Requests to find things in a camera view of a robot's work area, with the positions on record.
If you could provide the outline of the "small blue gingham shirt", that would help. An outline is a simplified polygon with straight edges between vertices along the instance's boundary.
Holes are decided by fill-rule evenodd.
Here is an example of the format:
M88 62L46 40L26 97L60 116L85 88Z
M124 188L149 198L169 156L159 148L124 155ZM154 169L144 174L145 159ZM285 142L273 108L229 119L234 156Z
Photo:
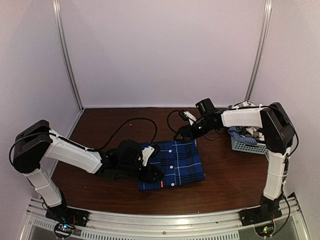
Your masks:
M231 127L227 130L227 133L235 141L248 144L248 145L257 145L257 140L247 131L238 130L236 127Z

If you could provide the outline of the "light blue plastic basket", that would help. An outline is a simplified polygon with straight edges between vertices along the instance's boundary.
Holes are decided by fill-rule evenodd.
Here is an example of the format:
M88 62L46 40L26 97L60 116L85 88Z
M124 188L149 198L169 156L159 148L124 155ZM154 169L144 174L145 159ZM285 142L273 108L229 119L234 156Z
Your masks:
M267 147L263 143L257 143L252 145L234 140L233 138L231 138L231 149L237 152L244 152L257 155L265 155L267 152Z

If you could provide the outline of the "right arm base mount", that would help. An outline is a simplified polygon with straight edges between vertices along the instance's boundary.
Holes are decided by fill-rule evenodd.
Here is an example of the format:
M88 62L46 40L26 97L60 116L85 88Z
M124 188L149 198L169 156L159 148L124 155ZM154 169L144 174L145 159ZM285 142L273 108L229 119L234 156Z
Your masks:
M260 205L253 208L244 208L238 212L242 226L255 225L275 218L280 218L282 212L280 210L280 200L282 194L274 200L264 196L260 197Z

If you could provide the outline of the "black white checked shirt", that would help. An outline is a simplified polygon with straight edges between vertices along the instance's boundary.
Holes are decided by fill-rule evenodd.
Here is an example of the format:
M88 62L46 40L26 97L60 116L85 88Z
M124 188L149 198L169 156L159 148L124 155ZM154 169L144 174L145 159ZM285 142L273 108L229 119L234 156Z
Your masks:
M231 109L236 109L236 108L244 108L244 107L255 107L256 105L254 103L252 103L249 100L246 100L244 102L239 102L237 104L234 105L230 105L229 107ZM256 141L261 141L264 142L265 138L264 135L262 133L262 128L260 127L253 127L253 126L237 126L237 131L238 133L240 133L241 135L245 135L248 137L252 137L254 138Z

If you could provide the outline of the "blue plaid long sleeve shirt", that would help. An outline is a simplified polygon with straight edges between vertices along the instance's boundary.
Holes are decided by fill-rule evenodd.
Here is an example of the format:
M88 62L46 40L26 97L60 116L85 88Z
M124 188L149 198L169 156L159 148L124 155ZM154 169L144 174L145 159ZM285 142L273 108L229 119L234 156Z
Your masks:
M138 190L160 190L205 180L205 173L195 140L186 142L158 141L155 144L159 146L159 152L149 162L160 170L164 176L154 183L139 181L137 184Z

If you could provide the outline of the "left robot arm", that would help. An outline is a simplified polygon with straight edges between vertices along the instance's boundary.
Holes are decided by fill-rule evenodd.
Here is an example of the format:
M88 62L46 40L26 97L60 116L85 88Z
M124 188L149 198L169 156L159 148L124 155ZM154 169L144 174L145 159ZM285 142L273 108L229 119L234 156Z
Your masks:
M76 143L56 131L42 119L22 131L15 138L8 158L13 168L24 175L61 222L72 218L62 191L43 169L42 159L54 159L102 178L125 176L147 184L162 180L164 173L150 163L160 147L157 144L123 140L116 148L89 148Z

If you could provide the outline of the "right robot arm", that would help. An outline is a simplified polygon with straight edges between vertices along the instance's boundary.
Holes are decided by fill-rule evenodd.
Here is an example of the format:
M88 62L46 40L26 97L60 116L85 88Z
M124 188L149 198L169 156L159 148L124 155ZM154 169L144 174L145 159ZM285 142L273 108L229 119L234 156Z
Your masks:
M266 184L256 210L259 220L268 220L275 212L275 204L284 197L283 186L288 171L289 159L295 151L292 148L297 132L283 106L279 102L270 105L255 106L245 103L243 106L215 107L209 98L196 105L200 117L192 116L184 111L179 114L188 121L173 136L175 141L185 142L203 137L212 130L232 127L254 127L262 130L264 144L267 148L268 160Z

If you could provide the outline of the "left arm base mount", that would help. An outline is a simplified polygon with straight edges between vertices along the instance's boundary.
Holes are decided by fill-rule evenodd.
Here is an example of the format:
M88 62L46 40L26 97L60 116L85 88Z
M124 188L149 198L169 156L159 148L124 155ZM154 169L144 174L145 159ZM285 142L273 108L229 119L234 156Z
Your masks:
M70 226L86 227L89 217L89 212L86 210L75 209L67 206L66 198L62 191L61 204L55 207L50 207L44 201L46 206L45 216L48 219L55 220L56 222L68 224Z

